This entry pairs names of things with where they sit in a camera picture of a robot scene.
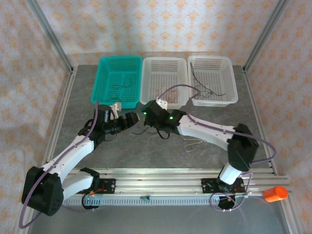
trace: teal plastic basket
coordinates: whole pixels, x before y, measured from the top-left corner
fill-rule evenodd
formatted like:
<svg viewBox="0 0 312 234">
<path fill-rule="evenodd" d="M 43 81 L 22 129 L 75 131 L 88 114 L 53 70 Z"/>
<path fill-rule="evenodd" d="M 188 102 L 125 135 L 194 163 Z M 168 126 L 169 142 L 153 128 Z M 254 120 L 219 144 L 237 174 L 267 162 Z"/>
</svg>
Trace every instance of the teal plastic basket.
<svg viewBox="0 0 312 234">
<path fill-rule="evenodd" d="M 139 56 L 104 57 L 99 61 L 91 102 L 122 109 L 135 108 L 140 99 L 142 58 Z"/>
</svg>

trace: orange cylinder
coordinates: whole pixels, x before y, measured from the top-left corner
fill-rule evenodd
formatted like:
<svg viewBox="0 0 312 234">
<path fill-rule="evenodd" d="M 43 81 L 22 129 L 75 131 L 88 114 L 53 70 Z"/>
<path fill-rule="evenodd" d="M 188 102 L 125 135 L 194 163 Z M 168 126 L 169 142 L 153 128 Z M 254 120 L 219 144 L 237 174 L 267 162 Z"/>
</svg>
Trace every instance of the orange cylinder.
<svg viewBox="0 0 312 234">
<path fill-rule="evenodd" d="M 263 192 L 267 202 L 284 200 L 288 197 L 288 191 L 283 186 L 276 186 Z"/>
</svg>

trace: white basket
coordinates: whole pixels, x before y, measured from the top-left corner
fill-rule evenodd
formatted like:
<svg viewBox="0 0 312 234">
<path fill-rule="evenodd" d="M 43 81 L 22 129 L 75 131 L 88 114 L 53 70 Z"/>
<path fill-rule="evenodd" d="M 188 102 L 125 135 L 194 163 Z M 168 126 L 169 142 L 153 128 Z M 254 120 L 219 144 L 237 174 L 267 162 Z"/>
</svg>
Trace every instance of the white basket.
<svg viewBox="0 0 312 234">
<path fill-rule="evenodd" d="M 143 60 L 140 102 L 155 100 L 173 85 L 188 84 L 187 65 L 183 58 L 148 57 Z M 161 98 L 168 109 L 179 109 L 189 98 L 187 87 L 176 87 Z"/>
<path fill-rule="evenodd" d="M 205 87 L 211 89 L 217 96 L 200 85 L 194 78 L 191 71 L 191 64 L 194 68 L 196 78 Z M 231 60 L 227 57 L 192 55 L 188 58 L 189 85 L 200 90 L 200 95 L 192 102 L 194 106 L 215 106 L 225 107 L 238 101 L 236 82 Z M 189 89 L 189 96 L 193 96 L 195 90 Z"/>
</svg>

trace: patterned wallpaper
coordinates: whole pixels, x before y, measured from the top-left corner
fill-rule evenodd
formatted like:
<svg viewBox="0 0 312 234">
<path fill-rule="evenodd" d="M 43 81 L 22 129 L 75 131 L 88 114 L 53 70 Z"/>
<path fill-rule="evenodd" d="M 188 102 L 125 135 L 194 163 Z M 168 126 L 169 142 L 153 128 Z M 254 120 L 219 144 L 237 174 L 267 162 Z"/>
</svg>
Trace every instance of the patterned wallpaper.
<svg viewBox="0 0 312 234">
<path fill-rule="evenodd" d="M 157 51 L 208 51 L 243 65 L 277 2 L 39 0 L 74 66 Z"/>
<path fill-rule="evenodd" d="M 312 230 L 312 2 L 292 0 L 249 79 L 282 175 L 296 188 L 301 219 Z"/>
<path fill-rule="evenodd" d="M 0 233 L 10 234 L 25 173 L 41 164 L 67 72 L 25 0 L 0 1 L 0 15 Z"/>
</svg>

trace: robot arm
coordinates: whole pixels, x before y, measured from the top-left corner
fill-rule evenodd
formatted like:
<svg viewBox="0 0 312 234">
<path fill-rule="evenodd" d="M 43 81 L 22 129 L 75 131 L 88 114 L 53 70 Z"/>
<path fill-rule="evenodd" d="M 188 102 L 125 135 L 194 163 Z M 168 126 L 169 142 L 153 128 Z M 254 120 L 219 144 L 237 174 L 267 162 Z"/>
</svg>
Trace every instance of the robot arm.
<svg viewBox="0 0 312 234">
<path fill-rule="evenodd" d="M 191 121 L 186 113 L 181 110 L 173 110 L 169 113 L 167 102 L 160 99 L 148 102 L 142 111 L 146 116 L 145 125 L 155 127 L 158 131 L 196 137 L 227 150 L 229 162 L 223 167 L 218 177 L 218 186 L 221 190 L 225 192 L 231 190 L 231 185 L 236 178 L 242 172 L 247 172 L 250 169 L 259 146 L 258 143 L 254 139 L 226 132 L 227 130 L 251 135 L 252 133 L 246 125 L 224 126 L 190 116 L 195 122 L 223 129 L 223 132 L 208 129 Z"/>
<path fill-rule="evenodd" d="M 78 144 L 89 133 L 91 129 L 89 124 L 93 123 L 92 119 L 85 124 L 74 141 L 56 158 L 41 168 L 32 167 L 29 169 L 23 189 L 22 203 L 25 202 L 27 195 L 38 178 L 51 167 L 53 168 L 36 187 L 27 204 L 37 211 L 43 212 L 48 216 L 54 215 L 59 210 L 63 200 L 84 189 L 98 189 L 99 173 L 94 170 L 83 168 L 72 177 L 68 178 L 67 175 L 84 157 L 105 141 L 107 134 L 114 135 L 120 133 L 134 126 L 139 121 L 136 113 L 127 113 L 119 117 L 117 114 L 119 109 L 120 107 L 117 104 L 112 107 L 100 106 L 97 121 L 94 123 L 95 127 L 89 137 Z"/>
</svg>

